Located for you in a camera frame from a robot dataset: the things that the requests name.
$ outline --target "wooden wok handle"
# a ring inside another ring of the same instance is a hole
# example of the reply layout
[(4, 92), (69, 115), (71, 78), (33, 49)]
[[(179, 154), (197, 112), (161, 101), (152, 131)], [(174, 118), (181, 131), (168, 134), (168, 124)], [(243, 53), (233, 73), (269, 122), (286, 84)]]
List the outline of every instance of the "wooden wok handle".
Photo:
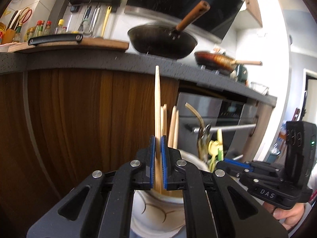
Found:
[(233, 61), (233, 64), (250, 64), (250, 65), (263, 65), (262, 61)]
[(183, 31), (189, 24), (193, 23), (200, 16), (209, 11), (210, 5), (206, 1), (201, 0), (176, 26), (177, 31)]

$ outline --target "wooden cutting board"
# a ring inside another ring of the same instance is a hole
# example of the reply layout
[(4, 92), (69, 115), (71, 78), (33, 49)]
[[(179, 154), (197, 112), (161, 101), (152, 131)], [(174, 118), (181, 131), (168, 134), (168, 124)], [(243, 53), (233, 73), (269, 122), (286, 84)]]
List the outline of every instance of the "wooden cutting board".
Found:
[(19, 43), (9, 47), (8, 52), (17, 52), (29, 54), (39, 51), (59, 50), (59, 49), (104, 49), (104, 50), (117, 50), (126, 51), (129, 48), (129, 42), (103, 39), (103, 38), (88, 38), (84, 37), (80, 43), (76, 41), (59, 41), (49, 42), (34, 45), (28, 45), (27, 42)]

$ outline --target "metal screw head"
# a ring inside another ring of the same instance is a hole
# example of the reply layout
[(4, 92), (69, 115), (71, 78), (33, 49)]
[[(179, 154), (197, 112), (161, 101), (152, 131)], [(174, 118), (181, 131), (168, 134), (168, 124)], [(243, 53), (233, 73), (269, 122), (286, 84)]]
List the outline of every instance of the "metal screw head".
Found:
[(93, 177), (94, 178), (99, 178), (102, 176), (102, 172), (100, 170), (96, 170), (93, 172)]
[(187, 164), (187, 162), (183, 159), (177, 160), (176, 164), (178, 166), (185, 166)]
[(224, 177), (225, 172), (223, 170), (221, 170), (221, 169), (217, 169), (215, 171), (215, 175), (218, 176), (218, 177)]
[(132, 160), (130, 162), (130, 165), (133, 167), (139, 166), (141, 164), (141, 162), (139, 160)]

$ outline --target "range hood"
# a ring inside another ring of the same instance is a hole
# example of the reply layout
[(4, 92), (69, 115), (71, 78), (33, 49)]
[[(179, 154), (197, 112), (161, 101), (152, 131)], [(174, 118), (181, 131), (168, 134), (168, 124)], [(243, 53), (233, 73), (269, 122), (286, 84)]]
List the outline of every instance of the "range hood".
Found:
[[(128, 0), (125, 13), (170, 23), (179, 22), (201, 0)], [(244, 0), (205, 0), (210, 10), (186, 30), (219, 43), (226, 35)]]

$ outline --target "human hand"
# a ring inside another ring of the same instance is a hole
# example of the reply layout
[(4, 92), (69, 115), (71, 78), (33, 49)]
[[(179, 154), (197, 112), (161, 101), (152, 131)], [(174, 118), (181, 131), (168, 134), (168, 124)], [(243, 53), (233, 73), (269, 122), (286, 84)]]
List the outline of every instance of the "human hand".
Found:
[(290, 210), (276, 208), (267, 202), (263, 203), (263, 207), (273, 214), (275, 219), (281, 220), (285, 218), (285, 222), (282, 224), (282, 226), (284, 226), (286, 230), (289, 230), (295, 226), (301, 220), (305, 212), (305, 206), (303, 203), (296, 203), (295, 206), (293, 206), (293, 208)]

